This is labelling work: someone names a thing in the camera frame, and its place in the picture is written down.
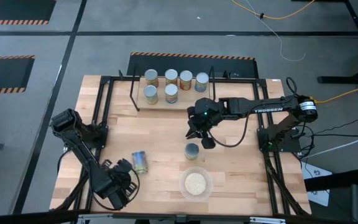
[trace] tin can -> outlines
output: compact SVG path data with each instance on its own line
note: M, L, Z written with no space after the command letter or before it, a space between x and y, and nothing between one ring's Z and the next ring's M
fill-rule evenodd
M175 103L178 101L178 87L174 84L169 84L165 87L165 100L168 103Z
M146 153L144 151L132 153L134 170L138 174L147 173Z
M195 160L198 157L198 152L199 152L198 146L194 143L189 143L186 145L185 148L185 157L188 160Z
M178 85L178 72L175 69L168 69L165 71L165 84Z
M144 73L144 77L146 78L146 82L148 85L153 85L158 87L158 73L154 69L148 69Z
M154 105L158 102L157 88L153 85L148 85L144 88L144 96L146 96L146 102L150 105Z
M180 88L182 90L189 90L191 88L191 79L193 74L191 71L185 70L180 73Z
M194 88L197 92L204 92L208 86L209 76L205 72L200 72L196 77L196 85Z

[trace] clear bowl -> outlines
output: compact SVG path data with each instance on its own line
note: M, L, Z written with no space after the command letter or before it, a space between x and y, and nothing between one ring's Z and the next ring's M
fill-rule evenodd
M186 178L192 173L201 174L205 179L206 188L202 194L192 195L186 190L186 186L185 186ZM197 202L206 201L208 197L211 195L212 189L213 189L212 178L208 173L208 171L204 170L201 167L187 168L180 177L180 192L188 200L197 201Z

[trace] yellow object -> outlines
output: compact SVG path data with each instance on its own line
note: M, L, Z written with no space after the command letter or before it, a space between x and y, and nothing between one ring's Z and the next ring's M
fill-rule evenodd
M314 102L315 102L315 103L327 103L327 102L330 102L330 101L332 101L332 100L338 99L339 97L346 96L346 95L348 95L348 94L350 94L350 93L354 93L355 91L358 91L358 89L351 90L351 91L348 91L348 92L346 92L346 93L342 93L342 94L340 94L340 95L338 95L338 96L334 96L334 97L332 97L332 98L330 98L330 99L328 99L328 100L323 100L323 101L315 100Z
M247 10L247 11L253 13L253 14L256 14L256 15L260 16L260 14L258 14L258 13L256 13L256 12L254 12L254 11L252 11L252 10L246 8L245 6L242 6L241 4L235 2L235 0L231 0L231 1L232 1L234 4L240 6L241 8L243 8L243 9L245 9L245 10ZM286 19L286 18L289 18L289 17L291 17L291 16L294 16L294 15L298 14L299 12L301 12L301 11L304 10L304 9L306 9L308 6L311 5L311 3L315 2L315 1L316 1L316 0L312 0L312 1L309 2L307 5L303 6L301 9L299 9L298 11L296 11L296 12L294 12L294 13L291 13L291 14L289 14L289 15L287 15L287 16L283 16L283 17L271 17L271 16L266 16L266 15L264 15L264 18L267 18L267 19Z

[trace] floor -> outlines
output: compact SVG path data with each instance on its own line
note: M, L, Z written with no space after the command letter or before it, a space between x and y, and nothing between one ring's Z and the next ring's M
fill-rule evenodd
M290 0L250 2L257 11L273 16L287 15L305 5ZM358 1L351 0L351 3L358 15ZM67 51L70 36L63 34L72 31L80 4L81 0L57 1L46 26L0 26L0 31L50 31L53 34L0 35L0 56L36 55L26 92L0 95L0 142L5 144L0 150L0 215L11 212L17 197L55 81L58 74L62 74L59 71L63 57L70 53L70 48ZM264 21L274 31L357 31L343 3L317 2L292 18ZM254 57L261 78L292 77L299 94L318 100L358 87L322 85L316 81L321 75L350 76L358 71L358 37L282 37L285 57L294 60L306 54L303 60L290 62L281 58L280 41L275 36L126 35L118 32L269 31L252 14L229 0L89 0L78 31L111 31L115 35L75 38L71 54L66 54L66 59L70 57L57 100L50 108L53 115L75 106L83 75L117 75L119 69L126 73L131 52ZM319 105L318 113L319 119L310 124L315 131L358 119L358 95ZM358 134L358 123L335 133ZM341 137L316 138L314 153L346 142L347 139ZM48 209L62 147L61 140L48 130L23 212ZM309 163L333 172L358 169L358 144L313 157ZM341 218L346 214L338 212L337 216ZM95 220L92 223L104 222Z

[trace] yellow black hazard stripe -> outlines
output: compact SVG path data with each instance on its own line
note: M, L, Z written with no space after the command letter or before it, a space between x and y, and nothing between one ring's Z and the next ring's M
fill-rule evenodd
M45 20L0 20L0 25L47 25Z
M32 58L32 59L35 59L35 55L1 56L0 57L0 59L18 59L18 58Z
M169 54L169 53L150 53L150 52L132 52L131 55L255 60L255 58L253 58L253 57L240 57L240 56L198 55L198 54Z
M20 58L32 58L35 59L35 55L20 55L20 56L1 56L0 59L20 59ZM11 87L0 88L0 93L23 93L26 87Z

